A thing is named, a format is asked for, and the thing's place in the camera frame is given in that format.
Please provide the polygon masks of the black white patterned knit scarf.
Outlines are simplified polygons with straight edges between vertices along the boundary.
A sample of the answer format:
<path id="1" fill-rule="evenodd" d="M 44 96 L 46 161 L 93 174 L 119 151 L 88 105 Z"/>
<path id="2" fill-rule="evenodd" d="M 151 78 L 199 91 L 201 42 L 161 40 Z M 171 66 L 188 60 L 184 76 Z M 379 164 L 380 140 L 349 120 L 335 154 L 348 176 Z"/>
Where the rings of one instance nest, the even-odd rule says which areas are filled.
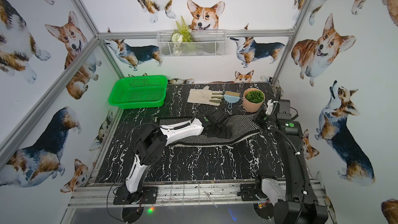
<path id="1" fill-rule="evenodd" d="M 254 122 L 254 115 L 229 116 L 227 126 L 232 129 L 229 139 L 205 135 L 205 127 L 209 124 L 205 115 L 161 118 L 155 134 L 164 136 L 166 146 L 212 147 L 233 145 L 261 132 L 261 128 Z"/>

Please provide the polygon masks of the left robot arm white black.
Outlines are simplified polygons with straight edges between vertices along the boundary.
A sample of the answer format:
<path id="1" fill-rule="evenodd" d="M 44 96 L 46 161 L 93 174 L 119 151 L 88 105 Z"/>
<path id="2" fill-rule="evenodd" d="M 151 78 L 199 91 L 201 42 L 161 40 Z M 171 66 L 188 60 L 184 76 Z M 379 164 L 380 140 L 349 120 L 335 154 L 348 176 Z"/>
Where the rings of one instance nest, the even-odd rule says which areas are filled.
<path id="1" fill-rule="evenodd" d="M 220 108 L 204 115 L 195 115 L 187 121 L 176 124 L 144 124 L 144 128 L 138 132 L 133 142 L 134 162 L 124 183 L 129 195 L 140 194 L 150 166 L 161 158 L 168 145 L 199 135 L 209 138 L 230 138 L 232 129 L 227 126 L 230 117 Z"/>

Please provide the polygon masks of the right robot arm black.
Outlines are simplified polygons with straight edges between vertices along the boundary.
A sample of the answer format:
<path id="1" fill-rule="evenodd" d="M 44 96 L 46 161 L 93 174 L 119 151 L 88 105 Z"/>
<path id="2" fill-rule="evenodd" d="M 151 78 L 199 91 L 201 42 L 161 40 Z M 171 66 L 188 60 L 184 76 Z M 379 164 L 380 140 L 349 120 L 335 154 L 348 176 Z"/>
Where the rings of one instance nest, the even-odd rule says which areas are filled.
<path id="1" fill-rule="evenodd" d="M 277 150 L 285 166 L 286 189 L 270 178 L 263 178 L 262 192 L 273 205 L 276 224 L 325 224 L 326 206 L 320 205 L 306 166 L 303 132 L 297 121 L 277 119 L 259 110 L 255 123 L 277 140 Z"/>

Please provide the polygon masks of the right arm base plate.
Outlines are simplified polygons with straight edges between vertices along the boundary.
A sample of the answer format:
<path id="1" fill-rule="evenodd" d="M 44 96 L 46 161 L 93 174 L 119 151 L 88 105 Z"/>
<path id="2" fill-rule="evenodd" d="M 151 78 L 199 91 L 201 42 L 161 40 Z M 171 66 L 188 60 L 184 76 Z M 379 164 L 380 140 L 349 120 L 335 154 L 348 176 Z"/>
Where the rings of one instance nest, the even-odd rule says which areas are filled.
<path id="1" fill-rule="evenodd" d="M 262 192 L 259 185 L 256 184 L 240 184 L 240 191 L 237 193 L 242 201 L 260 201 L 266 199 L 266 195 Z"/>

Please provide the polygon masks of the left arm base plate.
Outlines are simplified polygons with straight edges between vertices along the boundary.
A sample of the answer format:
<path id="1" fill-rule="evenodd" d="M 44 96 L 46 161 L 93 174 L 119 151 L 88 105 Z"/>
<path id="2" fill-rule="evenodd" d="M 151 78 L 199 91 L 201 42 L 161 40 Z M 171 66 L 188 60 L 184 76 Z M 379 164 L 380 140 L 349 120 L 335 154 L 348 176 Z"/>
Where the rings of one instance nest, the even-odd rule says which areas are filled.
<path id="1" fill-rule="evenodd" d="M 118 187 L 114 205 L 127 205 L 127 204 L 155 204 L 158 195 L 158 187 L 143 187 L 135 193 L 130 193 L 126 186 Z"/>

